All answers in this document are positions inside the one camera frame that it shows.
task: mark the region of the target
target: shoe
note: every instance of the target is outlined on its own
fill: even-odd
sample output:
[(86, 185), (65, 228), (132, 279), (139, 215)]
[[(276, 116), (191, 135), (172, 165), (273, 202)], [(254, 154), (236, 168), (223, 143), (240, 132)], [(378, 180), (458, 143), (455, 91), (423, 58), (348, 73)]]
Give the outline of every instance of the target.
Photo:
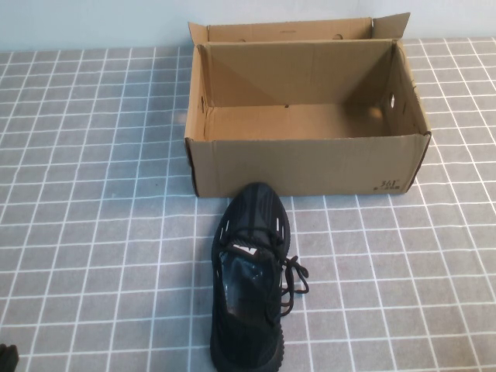
[(14, 372), (19, 362), (19, 354), (17, 346), (6, 346), (4, 343), (0, 345), (0, 371)]
[[(266, 184), (250, 184), (221, 219), (212, 245), (210, 354), (218, 372), (275, 372), (284, 355), (281, 316), (295, 293), (307, 293), (308, 271), (288, 259), (291, 231), (281, 200)], [(281, 287), (282, 271), (288, 286)], [(304, 290), (295, 290), (295, 269)], [(282, 296), (289, 294), (289, 301)]]

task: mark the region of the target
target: black sneaker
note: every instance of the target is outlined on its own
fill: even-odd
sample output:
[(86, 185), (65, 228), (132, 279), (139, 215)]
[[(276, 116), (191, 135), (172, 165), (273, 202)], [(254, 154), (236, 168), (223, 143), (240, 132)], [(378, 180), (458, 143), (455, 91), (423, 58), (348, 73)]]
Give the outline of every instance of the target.
[[(210, 354), (219, 372), (275, 372), (284, 355), (281, 316), (295, 293), (307, 293), (308, 271), (286, 258), (291, 232), (281, 200), (250, 184), (222, 217), (212, 246), (214, 301)], [(287, 288), (281, 287), (283, 265)], [(304, 290), (295, 290), (292, 268)], [(289, 294), (289, 301), (282, 302)]]
[(14, 372), (19, 362), (19, 354), (17, 346), (0, 345), (0, 371), (1, 372)]

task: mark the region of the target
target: black shoelace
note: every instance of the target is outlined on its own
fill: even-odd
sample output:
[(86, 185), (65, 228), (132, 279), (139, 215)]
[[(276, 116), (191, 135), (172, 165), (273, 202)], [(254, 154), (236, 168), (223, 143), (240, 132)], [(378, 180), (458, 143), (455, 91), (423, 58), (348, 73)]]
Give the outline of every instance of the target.
[[(284, 253), (282, 252), (281, 247), (284, 244), (284, 239), (282, 236), (278, 234), (274, 234), (274, 232), (268, 228), (264, 227), (253, 227), (253, 228), (239, 228), (237, 230), (234, 230), (229, 234), (229, 238), (231, 237), (238, 237), (240, 239), (245, 239), (244, 236), (239, 236), (240, 231), (262, 231), (266, 233), (269, 236), (270, 239), (270, 245), (267, 245), (264, 242), (259, 241), (256, 239), (256, 243), (259, 246), (262, 246), (271, 252), (274, 253), (275, 257), (279, 261), (281, 265), (281, 269), (283, 270), (283, 266), (286, 266), (286, 269), (284, 270), (284, 276), (286, 277), (286, 288), (283, 288), (281, 286), (281, 296), (284, 296), (285, 294), (289, 294), (289, 301), (288, 302), (283, 302), (281, 301), (281, 306), (288, 308), (286, 311), (281, 313), (281, 316), (286, 316), (291, 312), (291, 310), (294, 307), (295, 303), (295, 293), (298, 294), (305, 294), (310, 291), (310, 288), (308, 287), (308, 283), (306, 279), (308, 278), (308, 270), (303, 267), (300, 263), (298, 263), (298, 256), (293, 256), (291, 259), (289, 258), (284, 258)], [(224, 239), (221, 239), (221, 243), (224, 243), (228, 241), (228, 234), (225, 234), (223, 236)], [(298, 274), (301, 282), (305, 286), (305, 289), (295, 289), (295, 277), (293, 275), (293, 269), (296, 270), (296, 274)]]
[[(286, 277), (286, 288), (282, 288), (282, 295), (284, 296), (285, 294), (289, 293), (289, 301), (288, 302), (281, 302), (281, 305), (283, 305), (285, 308), (287, 307), (288, 309), (285, 312), (281, 313), (281, 316), (286, 316), (291, 312), (293, 309), (293, 306), (295, 305), (295, 293), (299, 293), (301, 295), (308, 293), (310, 291), (310, 288), (308, 287), (308, 283), (305, 280), (308, 278), (308, 270), (300, 265), (298, 262), (298, 256), (293, 256), (291, 259), (286, 259), (284, 260), (284, 265), (286, 266), (286, 271), (284, 272), (284, 276)], [(295, 277), (293, 276), (293, 268), (296, 270), (296, 274), (300, 277), (301, 282), (305, 286), (305, 289), (295, 289)]]

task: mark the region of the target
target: box flap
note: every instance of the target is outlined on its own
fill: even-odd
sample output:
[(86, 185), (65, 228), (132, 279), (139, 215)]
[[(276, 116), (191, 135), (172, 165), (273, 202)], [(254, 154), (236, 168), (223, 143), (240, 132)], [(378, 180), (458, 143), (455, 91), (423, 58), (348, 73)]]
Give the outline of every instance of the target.
[(208, 41), (268, 42), (370, 39), (370, 18), (209, 26)]
[(401, 39), (409, 18), (410, 13), (374, 18), (372, 39)]
[(198, 25), (193, 22), (188, 22), (189, 33), (191, 35), (191, 40), (193, 44), (201, 44), (208, 42), (208, 27)]

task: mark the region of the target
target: grid tablecloth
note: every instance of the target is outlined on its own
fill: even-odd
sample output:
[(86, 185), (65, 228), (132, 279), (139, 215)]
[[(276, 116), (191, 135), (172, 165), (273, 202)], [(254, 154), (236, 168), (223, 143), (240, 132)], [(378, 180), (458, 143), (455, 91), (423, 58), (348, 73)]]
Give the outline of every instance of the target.
[[(496, 370), (496, 42), (406, 40), (433, 141), (406, 195), (283, 198), (311, 291), (282, 371)], [(19, 371), (209, 371), (182, 137), (192, 48), (0, 53), (0, 343)]]

